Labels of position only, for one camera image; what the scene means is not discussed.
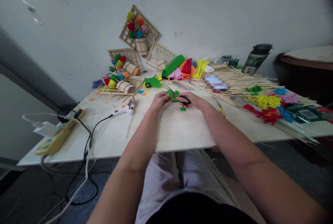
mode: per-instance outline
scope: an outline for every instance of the wooden lattice frame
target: wooden lattice frame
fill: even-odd
[[[153,41],[152,47],[149,50],[146,64],[154,67],[155,69],[158,69],[158,62],[161,59],[164,59],[167,62],[167,65],[170,64],[171,60],[174,59],[173,52],[162,46],[160,43]]]
[[[132,9],[131,9],[131,12],[134,13],[134,16],[135,18],[140,16],[142,17],[144,20],[145,20],[145,25],[147,26],[148,28],[148,31],[147,33],[145,33],[145,37],[146,37],[146,41],[147,41],[147,47],[148,47],[148,50],[150,49],[150,47],[152,46],[153,44],[153,41],[156,41],[160,36],[161,34],[156,30],[156,28],[145,18],[145,16],[142,15],[142,13],[136,8],[135,5],[132,6]],[[126,22],[125,22],[125,25],[122,29],[122,32],[120,34],[120,38],[126,43],[128,44],[130,47],[133,47],[136,51],[138,50],[137,47],[136,47],[136,43],[135,43],[135,39],[134,38],[129,38],[129,30],[127,28],[127,23],[129,22],[129,20],[127,19]],[[136,22],[135,22],[135,19],[134,19],[134,25],[135,25],[135,28],[138,29],[140,27],[140,25],[138,25]]]
[[[111,60],[115,60],[114,57],[117,54],[120,54],[121,56],[125,55],[126,61],[134,64],[135,66],[139,67],[138,59],[136,57],[136,52],[134,48],[124,48],[124,49],[117,49],[117,50],[108,50],[109,55],[111,57]],[[115,64],[113,65],[116,73],[123,73],[125,71],[124,68],[118,68]]]
[[[104,76],[104,77],[101,77],[101,79],[102,79],[102,81],[104,81],[104,79],[106,79],[108,77],[110,77],[110,76]],[[109,86],[103,86],[101,94],[135,95],[137,93],[137,91],[140,89],[141,85],[143,84],[142,80],[137,80],[137,79],[127,78],[125,81],[135,87],[135,91],[133,93],[127,94],[127,93],[124,93],[124,92],[118,90],[117,88],[111,89]]]

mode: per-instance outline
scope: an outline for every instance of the white table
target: white table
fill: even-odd
[[[182,92],[175,85],[169,86],[172,90]],[[140,124],[147,109],[149,108],[156,93],[165,90],[164,87],[152,88],[150,94],[145,96],[136,94],[136,108],[132,117],[129,134],[125,138],[125,131],[129,116],[122,114],[111,117],[100,123],[94,132],[91,159],[119,157],[122,155],[127,143]],[[92,130],[93,127],[103,118],[111,114],[112,110],[121,109],[122,105],[127,104],[128,100],[122,103],[111,95],[102,97],[96,95],[97,89],[92,92],[78,105],[86,111],[82,121]],[[216,100],[204,90],[192,91],[196,95],[204,98],[211,103],[217,110],[220,110]],[[264,124],[262,119],[245,109],[236,108],[224,101],[219,101],[222,105],[227,119],[240,129],[252,142],[270,142],[294,139],[282,130]],[[333,135],[333,126],[326,121],[303,123],[303,127],[309,131],[312,137]],[[213,147],[214,142],[209,133],[208,126],[199,110],[191,107],[185,112],[180,111],[178,103],[168,103],[159,115],[159,131],[157,132],[156,152],[171,152],[189,149],[201,149]],[[46,158],[49,163],[80,161],[83,158],[83,151],[88,138],[88,132],[78,124],[68,136],[60,150]],[[34,155],[34,151],[40,145],[38,143],[17,165],[37,165],[41,157]]]

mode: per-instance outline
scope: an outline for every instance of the orange felt scrap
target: orange felt scrap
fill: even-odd
[[[186,60],[180,64],[179,69],[182,70],[183,66],[186,64]],[[191,65],[191,70],[190,70],[190,74],[185,74],[182,72],[183,74],[183,80],[189,80],[195,73],[197,73],[197,69]]]

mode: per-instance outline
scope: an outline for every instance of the black scissors handle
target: black scissors handle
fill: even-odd
[[[182,97],[182,98],[184,98],[184,99],[186,99],[188,102],[182,102],[185,106],[188,106],[189,104],[191,104],[192,102],[191,102],[191,100],[190,99],[188,99],[187,97],[185,97],[185,96],[178,96],[178,97]]]

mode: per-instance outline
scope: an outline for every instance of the barcode label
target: barcode label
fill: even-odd
[[[309,110],[301,110],[299,111],[303,116],[305,116],[307,119],[312,119],[312,118],[318,118],[314,113],[312,113]]]

